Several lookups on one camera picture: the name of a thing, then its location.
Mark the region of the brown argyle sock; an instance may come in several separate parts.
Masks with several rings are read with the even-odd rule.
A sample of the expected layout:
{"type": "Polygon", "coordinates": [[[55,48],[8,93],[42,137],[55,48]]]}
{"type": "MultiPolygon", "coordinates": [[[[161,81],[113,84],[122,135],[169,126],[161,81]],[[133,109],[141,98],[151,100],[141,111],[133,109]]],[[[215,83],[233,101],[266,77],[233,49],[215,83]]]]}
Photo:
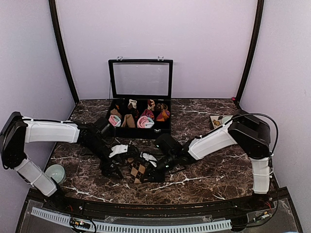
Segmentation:
{"type": "Polygon", "coordinates": [[[131,175],[131,182],[134,184],[143,183],[143,177],[146,171],[144,164],[140,160],[134,158],[128,158],[127,164],[131,175]]]}

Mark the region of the maroon purple orange striped sock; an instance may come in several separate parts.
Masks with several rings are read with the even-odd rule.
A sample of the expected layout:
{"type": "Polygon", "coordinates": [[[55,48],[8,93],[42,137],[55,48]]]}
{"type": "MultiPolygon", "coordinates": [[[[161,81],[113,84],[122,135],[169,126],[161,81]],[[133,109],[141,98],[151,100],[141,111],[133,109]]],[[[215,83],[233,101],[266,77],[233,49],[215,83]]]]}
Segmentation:
{"type": "Polygon", "coordinates": [[[168,110],[162,110],[161,113],[156,117],[156,121],[165,122],[170,118],[171,113],[168,110]]]}

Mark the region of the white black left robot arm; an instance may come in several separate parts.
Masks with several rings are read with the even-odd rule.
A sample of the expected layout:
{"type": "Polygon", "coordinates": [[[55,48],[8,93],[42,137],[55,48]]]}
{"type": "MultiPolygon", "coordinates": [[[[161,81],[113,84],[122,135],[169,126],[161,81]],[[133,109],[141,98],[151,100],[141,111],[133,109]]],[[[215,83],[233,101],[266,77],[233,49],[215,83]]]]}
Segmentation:
{"type": "Polygon", "coordinates": [[[80,144],[101,161],[101,171],[106,177],[123,178],[120,169],[109,156],[112,153],[105,141],[112,137],[115,128],[104,117],[94,123],[33,119],[13,112],[0,132],[0,155],[4,169],[13,169],[44,196],[57,211],[69,207],[57,182],[48,177],[25,153],[25,144],[32,142],[67,142],[80,144]]]}

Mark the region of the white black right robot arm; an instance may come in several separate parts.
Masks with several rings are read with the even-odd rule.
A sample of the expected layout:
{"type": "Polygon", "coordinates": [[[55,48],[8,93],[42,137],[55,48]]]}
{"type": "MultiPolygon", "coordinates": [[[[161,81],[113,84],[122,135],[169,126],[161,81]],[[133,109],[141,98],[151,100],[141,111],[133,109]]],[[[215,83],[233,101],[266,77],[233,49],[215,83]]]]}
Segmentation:
{"type": "Polygon", "coordinates": [[[184,145],[170,134],[160,135],[155,145],[163,153],[156,166],[146,170],[144,181],[160,183],[165,174],[177,165],[186,166],[204,159],[206,156],[232,145],[238,145],[250,158],[253,174],[253,192],[248,199],[248,207],[259,210],[267,202],[265,194],[270,187],[272,156],[271,129],[262,118],[272,118],[262,113],[248,113],[239,109],[231,119],[205,135],[196,136],[184,145]]]}

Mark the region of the pink white rolled sock left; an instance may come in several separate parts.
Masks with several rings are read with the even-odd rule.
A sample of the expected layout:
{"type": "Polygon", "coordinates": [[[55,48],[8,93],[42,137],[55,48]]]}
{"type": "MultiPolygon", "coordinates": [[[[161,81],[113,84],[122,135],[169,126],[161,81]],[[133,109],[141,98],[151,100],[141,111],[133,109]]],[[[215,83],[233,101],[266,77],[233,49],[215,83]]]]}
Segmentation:
{"type": "Polygon", "coordinates": [[[117,115],[111,115],[109,117],[109,123],[114,127],[120,127],[121,126],[121,118],[117,115]]]}

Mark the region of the pink white rolled sock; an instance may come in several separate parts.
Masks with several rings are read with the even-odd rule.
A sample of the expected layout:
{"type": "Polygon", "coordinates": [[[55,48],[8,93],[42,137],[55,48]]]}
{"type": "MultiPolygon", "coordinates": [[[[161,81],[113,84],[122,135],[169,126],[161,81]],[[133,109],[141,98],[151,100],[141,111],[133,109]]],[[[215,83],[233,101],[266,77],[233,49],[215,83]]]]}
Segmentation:
{"type": "Polygon", "coordinates": [[[111,115],[109,117],[109,123],[114,127],[120,127],[121,126],[121,118],[117,115],[111,115]]]}
{"type": "Polygon", "coordinates": [[[147,116],[141,116],[137,121],[137,127],[143,129],[150,129],[154,126],[154,121],[147,116]]]}

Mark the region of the brown tan rolled sock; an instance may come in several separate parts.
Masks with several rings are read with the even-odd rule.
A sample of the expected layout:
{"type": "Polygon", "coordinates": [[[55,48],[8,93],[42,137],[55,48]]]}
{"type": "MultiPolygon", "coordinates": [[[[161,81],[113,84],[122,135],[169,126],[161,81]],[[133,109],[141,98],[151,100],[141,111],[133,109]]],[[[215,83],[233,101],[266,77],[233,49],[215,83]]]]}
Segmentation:
{"type": "Polygon", "coordinates": [[[136,124],[134,121],[134,118],[131,114],[127,114],[124,116],[123,123],[121,124],[122,128],[128,127],[128,128],[135,128],[136,124]]]}

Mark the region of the pink white rolled sock right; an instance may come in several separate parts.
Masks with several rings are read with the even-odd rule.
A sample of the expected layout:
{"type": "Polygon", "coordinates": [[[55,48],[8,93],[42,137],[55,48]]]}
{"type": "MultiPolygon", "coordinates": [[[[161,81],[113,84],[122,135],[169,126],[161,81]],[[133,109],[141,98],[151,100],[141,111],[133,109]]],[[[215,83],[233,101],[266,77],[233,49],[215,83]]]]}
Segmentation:
{"type": "Polygon", "coordinates": [[[154,121],[147,116],[141,116],[137,121],[137,127],[143,129],[150,129],[154,126],[154,121]]]}

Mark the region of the pale green bowl left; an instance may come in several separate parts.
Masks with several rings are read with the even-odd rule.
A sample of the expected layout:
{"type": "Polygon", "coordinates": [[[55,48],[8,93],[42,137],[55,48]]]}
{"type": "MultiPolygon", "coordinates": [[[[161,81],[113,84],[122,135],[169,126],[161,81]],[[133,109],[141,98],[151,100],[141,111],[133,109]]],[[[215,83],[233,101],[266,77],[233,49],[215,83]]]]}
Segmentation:
{"type": "Polygon", "coordinates": [[[54,164],[49,166],[45,174],[50,178],[53,178],[59,185],[63,184],[66,180],[66,171],[60,164],[54,164]]]}

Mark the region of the maroon teal rolled sock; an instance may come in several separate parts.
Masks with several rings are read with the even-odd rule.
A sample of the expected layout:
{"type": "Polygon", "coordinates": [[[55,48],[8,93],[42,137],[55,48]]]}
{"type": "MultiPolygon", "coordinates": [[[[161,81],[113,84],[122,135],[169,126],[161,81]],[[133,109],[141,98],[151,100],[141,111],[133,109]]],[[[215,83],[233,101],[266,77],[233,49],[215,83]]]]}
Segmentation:
{"type": "Polygon", "coordinates": [[[144,112],[141,114],[141,116],[142,116],[142,117],[143,117],[143,116],[149,117],[149,118],[151,118],[152,120],[155,119],[155,115],[154,115],[153,111],[150,110],[150,109],[145,109],[144,112]]]}

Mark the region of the leopard pattern rolled sock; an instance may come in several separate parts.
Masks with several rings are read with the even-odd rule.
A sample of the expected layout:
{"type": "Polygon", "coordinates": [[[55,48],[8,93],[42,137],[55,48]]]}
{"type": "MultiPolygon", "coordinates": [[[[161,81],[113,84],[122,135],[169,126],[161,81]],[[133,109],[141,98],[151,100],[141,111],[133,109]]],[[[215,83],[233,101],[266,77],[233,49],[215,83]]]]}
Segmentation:
{"type": "Polygon", "coordinates": [[[158,103],[155,106],[155,111],[163,111],[163,110],[168,110],[168,106],[164,103],[158,103]]]}

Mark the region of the cream brown rolled sock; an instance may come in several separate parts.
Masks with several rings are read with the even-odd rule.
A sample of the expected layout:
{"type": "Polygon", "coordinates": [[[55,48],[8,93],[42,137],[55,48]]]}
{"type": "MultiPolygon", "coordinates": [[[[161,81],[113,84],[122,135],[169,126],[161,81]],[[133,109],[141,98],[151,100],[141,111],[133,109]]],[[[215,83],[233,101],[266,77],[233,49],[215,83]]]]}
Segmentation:
{"type": "Polygon", "coordinates": [[[129,100],[128,109],[136,109],[137,108],[137,101],[136,100],[129,100]]]}

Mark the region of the square floral ceramic plate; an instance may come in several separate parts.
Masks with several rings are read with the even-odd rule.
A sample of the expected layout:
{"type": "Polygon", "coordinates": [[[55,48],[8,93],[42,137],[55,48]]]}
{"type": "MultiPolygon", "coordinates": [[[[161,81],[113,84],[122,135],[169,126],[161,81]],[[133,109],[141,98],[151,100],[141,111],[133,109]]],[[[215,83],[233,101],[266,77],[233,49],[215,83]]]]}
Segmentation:
{"type": "Polygon", "coordinates": [[[216,129],[219,126],[221,126],[222,125],[222,118],[225,116],[232,116],[232,115],[212,115],[212,116],[210,116],[213,128],[216,129]]]}

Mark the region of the black sock organizer box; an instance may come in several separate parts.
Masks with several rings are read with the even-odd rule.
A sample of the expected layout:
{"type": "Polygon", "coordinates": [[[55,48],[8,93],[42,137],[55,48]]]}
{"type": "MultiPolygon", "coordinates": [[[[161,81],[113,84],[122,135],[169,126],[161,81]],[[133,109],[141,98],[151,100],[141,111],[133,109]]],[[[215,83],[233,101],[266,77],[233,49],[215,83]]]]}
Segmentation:
{"type": "Polygon", "coordinates": [[[156,121],[161,111],[155,111],[158,103],[168,106],[171,113],[173,60],[157,59],[110,59],[108,61],[112,102],[106,118],[112,110],[124,117],[131,114],[138,121],[145,109],[155,115],[154,126],[150,129],[116,127],[116,137],[156,139],[164,133],[171,133],[171,115],[165,122],[156,121]],[[128,109],[129,100],[137,101],[136,109],[128,109]]]}

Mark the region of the pale green ceramic bowl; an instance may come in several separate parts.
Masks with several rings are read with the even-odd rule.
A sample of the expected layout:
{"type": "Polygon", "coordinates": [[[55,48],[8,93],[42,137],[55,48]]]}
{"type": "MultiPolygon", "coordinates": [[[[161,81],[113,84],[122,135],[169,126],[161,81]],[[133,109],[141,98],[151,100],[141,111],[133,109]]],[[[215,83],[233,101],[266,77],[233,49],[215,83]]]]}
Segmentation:
{"type": "Polygon", "coordinates": [[[222,118],[222,124],[225,124],[226,122],[228,122],[230,119],[232,118],[232,116],[225,116],[222,118]]]}

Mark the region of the black front table rail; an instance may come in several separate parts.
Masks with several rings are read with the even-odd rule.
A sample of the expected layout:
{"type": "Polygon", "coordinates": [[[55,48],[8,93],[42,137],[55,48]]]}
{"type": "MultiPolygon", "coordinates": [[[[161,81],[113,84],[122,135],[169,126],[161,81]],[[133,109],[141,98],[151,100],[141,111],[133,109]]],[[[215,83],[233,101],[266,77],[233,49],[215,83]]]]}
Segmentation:
{"type": "Polygon", "coordinates": [[[150,204],[114,203],[105,199],[83,193],[78,198],[65,196],[68,207],[63,213],[76,216],[94,217],[102,219],[104,216],[126,216],[142,218],[177,218],[190,216],[211,215],[213,218],[245,218],[252,212],[260,212],[265,209],[288,209],[294,212],[294,206],[287,188],[281,188],[271,193],[270,205],[262,200],[255,200],[255,196],[245,196],[229,200],[217,200],[208,202],[190,202],[186,204],[161,202],[157,204],[159,196],[152,198],[147,196],[150,204]]]}

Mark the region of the black left frame post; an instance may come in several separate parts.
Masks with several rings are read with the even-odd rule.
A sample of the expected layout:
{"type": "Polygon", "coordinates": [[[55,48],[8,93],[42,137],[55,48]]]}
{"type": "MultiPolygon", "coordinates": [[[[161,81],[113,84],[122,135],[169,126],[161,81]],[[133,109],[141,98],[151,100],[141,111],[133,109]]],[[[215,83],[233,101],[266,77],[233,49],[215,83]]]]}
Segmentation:
{"type": "Polygon", "coordinates": [[[78,93],[77,93],[77,90],[76,90],[76,87],[73,81],[73,77],[70,71],[70,67],[69,67],[69,63],[68,63],[68,59],[67,59],[67,55],[65,51],[65,46],[64,46],[62,35],[61,35],[61,28],[60,28],[58,13],[57,13],[56,1],[48,0],[48,2],[49,2],[54,36],[56,39],[56,44],[57,44],[59,56],[61,59],[61,63],[63,66],[63,70],[65,73],[66,81],[68,83],[69,90],[70,90],[74,103],[78,104],[80,100],[79,100],[78,93]]]}

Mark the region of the black frame post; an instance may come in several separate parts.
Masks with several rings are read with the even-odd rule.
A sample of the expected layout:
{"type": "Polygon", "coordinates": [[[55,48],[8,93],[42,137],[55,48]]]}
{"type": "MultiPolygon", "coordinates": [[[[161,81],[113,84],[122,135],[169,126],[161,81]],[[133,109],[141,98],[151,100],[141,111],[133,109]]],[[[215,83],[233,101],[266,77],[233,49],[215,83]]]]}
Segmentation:
{"type": "Polygon", "coordinates": [[[61,35],[61,28],[60,28],[58,13],[57,13],[56,1],[48,0],[48,2],[49,2],[54,36],[56,39],[56,44],[57,44],[59,56],[61,59],[61,63],[63,66],[63,70],[65,73],[66,81],[68,83],[69,90],[70,90],[74,103],[78,104],[80,100],[79,100],[78,93],[77,93],[77,90],[76,90],[76,87],[73,81],[73,77],[70,71],[70,67],[69,67],[69,63],[68,63],[68,59],[67,59],[67,55],[65,51],[65,46],[64,46],[62,35],[61,35]]]}
{"type": "Polygon", "coordinates": [[[245,62],[245,66],[243,69],[241,81],[239,84],[238,91],[236,93],[235,98],[233,98],[233,101],[235,102],[235,105],[238,106],[241,102],[243,92],[246,87],[247,79],[250,73],[251,65],[253,62],[256,46],[257,46],[257,41],[258,41],[258,36],[259,36],[259,31],[260,31],[260,26],[261,26],[261,20],[262,20],[262,15],[263,15],[263,8],[264,8],[264,0],[258,0],[257,1],[257,8],[256,8],[256,14],[255,14],[255,20],[254,20],[254,26],[252,30],[252,36],[250,40],[250,46],[245,62]]]}

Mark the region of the black right frame post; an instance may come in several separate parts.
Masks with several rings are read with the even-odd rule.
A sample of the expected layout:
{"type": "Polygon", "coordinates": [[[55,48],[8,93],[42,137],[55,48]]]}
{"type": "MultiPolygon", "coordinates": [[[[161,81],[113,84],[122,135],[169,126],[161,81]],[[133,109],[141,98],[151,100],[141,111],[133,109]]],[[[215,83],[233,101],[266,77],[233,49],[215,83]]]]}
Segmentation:
{"type": "Polygon", "coordinates": [[[256,14],[255,14],[255,20],[254,20],[254,26],[252,30],[252,36],[250,40],[250,46],[245,62],[245,66],[243,69],[241,81],[239,84],[238,91],[236,93],[235,98],[233,98],[233,101],[235,102],[235,105],[238,106],[241,102],[243,92],[246,87],[247,79],[250,73],[251,65],[253,62],[256,46],[257,46],[257,41],[258,41],[258,36],[259,36],[259,31],[260,31],[260,26],[261,26],[261,20],[262,20],[262,15],[263,15],[263,8],[264,8],[264,0],[258,0],[257,1],[257,8],[256,8],[256,14]]]}

